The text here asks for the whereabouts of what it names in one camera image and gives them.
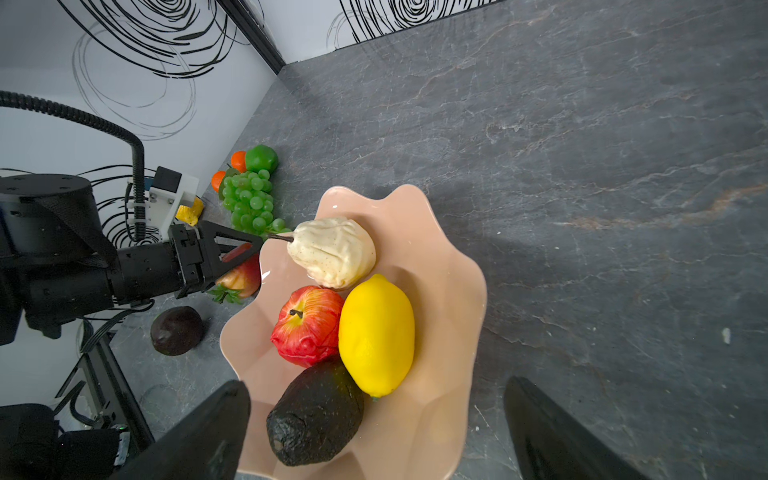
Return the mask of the red fake strawberry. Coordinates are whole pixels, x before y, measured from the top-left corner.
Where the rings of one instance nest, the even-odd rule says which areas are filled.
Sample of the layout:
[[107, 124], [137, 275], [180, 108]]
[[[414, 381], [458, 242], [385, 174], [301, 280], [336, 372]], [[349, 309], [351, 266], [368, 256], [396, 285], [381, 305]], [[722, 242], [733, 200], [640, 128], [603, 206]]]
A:
[[219, 278], [208, 294], [219, 304], [241, 304], [258, 293], [261, 283], [259, 256], [255, 255]]

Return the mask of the pink wavy fruit bowl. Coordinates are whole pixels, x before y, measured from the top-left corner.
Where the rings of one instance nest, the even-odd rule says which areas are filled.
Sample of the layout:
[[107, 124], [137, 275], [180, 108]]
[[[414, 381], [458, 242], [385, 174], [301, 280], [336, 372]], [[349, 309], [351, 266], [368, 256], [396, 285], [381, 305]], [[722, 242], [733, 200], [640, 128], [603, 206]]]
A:
[[312, 284], [287, 246], [260, 255], [254, 301], [224, 326], [220, 348], [251, 398], [237, 469], [267, 479], [448, 479], [467, 436], [469, 397], [487, 287], [478, 264], [447, 239], [427, 196], [402, 185], [382, 199], [329, 189], [317, 217], [356, 221], [376, 263], [342, 290], [341, 359], [364, 392], [362, 423], [328, 461], [291, 466], [274, 453], [268, 414], [302, 368], [271, 336], [282, 307]]

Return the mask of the dark fake avocado half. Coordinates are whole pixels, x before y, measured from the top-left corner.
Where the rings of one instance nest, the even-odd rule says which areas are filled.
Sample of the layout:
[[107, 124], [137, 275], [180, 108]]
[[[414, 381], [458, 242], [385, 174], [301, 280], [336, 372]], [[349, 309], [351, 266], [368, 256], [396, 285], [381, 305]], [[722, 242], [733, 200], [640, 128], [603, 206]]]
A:
[[183, 355], [203, 339], [205, 326], [192, 307], [170, 308], [153, 321], [150, 337], [154, 349], [166, 356]]

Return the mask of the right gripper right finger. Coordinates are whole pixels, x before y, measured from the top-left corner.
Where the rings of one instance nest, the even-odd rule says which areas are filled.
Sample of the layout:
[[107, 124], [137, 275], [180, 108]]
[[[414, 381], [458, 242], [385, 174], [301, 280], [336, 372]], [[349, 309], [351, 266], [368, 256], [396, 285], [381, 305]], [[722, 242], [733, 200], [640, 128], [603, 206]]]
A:
[[511, 377], [503, 401], [524, 479], [647, 479], [530, 380]]

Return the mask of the yellow fake lemon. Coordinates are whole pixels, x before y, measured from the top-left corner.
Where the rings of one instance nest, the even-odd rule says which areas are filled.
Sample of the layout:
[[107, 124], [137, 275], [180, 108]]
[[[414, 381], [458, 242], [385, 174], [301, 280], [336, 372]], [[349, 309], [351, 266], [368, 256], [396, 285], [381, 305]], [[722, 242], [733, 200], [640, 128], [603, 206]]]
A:
[[415, 316], [408, 296], [376, 274], [347, 296], [339, 324], [341, 359], [366, 394], [393, 393], [411, 370], [415, 355]]

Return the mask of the red fake apple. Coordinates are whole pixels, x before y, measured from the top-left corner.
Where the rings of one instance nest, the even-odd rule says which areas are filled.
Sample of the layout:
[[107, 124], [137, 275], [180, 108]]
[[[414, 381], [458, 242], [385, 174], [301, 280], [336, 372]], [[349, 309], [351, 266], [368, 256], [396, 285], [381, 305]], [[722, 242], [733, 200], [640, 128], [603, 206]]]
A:
[[337, 356], [343, 305], [344, 299], [328, 288], [305, 286], [294, 291], [271, 334], [278, 354], [303, 368]]

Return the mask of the yellow fake pear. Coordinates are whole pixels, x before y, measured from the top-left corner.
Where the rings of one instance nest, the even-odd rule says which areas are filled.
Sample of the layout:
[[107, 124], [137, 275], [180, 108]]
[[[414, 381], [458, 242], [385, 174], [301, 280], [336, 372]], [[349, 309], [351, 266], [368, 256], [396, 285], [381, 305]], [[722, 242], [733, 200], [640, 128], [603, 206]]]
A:
[[191, 206], [180, 205], [176, 211], [175, 219], [190, 227], [195, 227], [199, 223], [204, 207], [203, 201], [197, 197]]

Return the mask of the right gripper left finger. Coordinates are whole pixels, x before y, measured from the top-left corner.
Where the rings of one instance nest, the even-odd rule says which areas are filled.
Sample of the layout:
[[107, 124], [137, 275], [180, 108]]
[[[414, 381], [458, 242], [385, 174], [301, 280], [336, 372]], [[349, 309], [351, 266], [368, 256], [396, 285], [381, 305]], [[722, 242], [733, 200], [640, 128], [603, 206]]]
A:
[[114, 479], [233, 479], [251, 400], [244, 382], [223, 384]]

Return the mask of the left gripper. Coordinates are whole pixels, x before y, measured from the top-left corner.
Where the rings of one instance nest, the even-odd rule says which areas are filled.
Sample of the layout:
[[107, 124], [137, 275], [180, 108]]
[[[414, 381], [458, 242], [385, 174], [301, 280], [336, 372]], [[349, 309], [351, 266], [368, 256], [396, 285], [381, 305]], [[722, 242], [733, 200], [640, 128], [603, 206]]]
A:
[[260, 236], [210, 221], [202, 221], [198, 231], [200, 239], [194, 230], [173, 225], [168, 241], [118, 250], [116, 267], [108, 273], [116, 302], [137, 303], [170, 293], [183, 298], [202, 291], [206, 280], [211, 289], [219, 278], [259, 256], [264, 243]]

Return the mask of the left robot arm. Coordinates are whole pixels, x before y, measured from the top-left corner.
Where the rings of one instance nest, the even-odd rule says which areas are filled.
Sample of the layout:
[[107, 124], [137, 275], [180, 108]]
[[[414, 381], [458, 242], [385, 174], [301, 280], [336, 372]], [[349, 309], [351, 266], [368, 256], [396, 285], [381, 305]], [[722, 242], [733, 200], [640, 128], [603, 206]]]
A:
[[1, 342], [21, 321], [57, 339], [62, 325], [117, 305], [206, 291], [264, 241], [210, 221], [173, 225], [167, 241], [117, 249], [89, 180], [22, 174], [1, 180]]

